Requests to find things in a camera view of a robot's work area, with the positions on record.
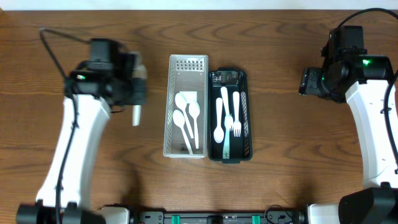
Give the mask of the pale green plastic fork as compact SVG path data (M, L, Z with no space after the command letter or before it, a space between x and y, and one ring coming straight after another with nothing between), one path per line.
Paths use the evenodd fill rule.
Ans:
M223 159L229 159L230 157L230 130L226 130L224 136L224 144L223 144Z

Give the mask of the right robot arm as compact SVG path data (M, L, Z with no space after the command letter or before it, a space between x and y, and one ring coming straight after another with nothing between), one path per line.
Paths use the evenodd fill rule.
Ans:
M300 95L346 103L363 160L363 190L338 203L307 207L307 223L397 223L397 136L394 72L384 55L369 55L361 26L330 31L322 67L305 68Z

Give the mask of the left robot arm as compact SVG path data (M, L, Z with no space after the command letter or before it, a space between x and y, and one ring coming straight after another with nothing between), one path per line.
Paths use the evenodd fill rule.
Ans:
M111 39L91 39L90 58L64 78L63 123L47 177L33 205L19 205L17 223L134 223L127 206L90 208L98 146L115 106L132 106L139 125L146 68L139 52Z

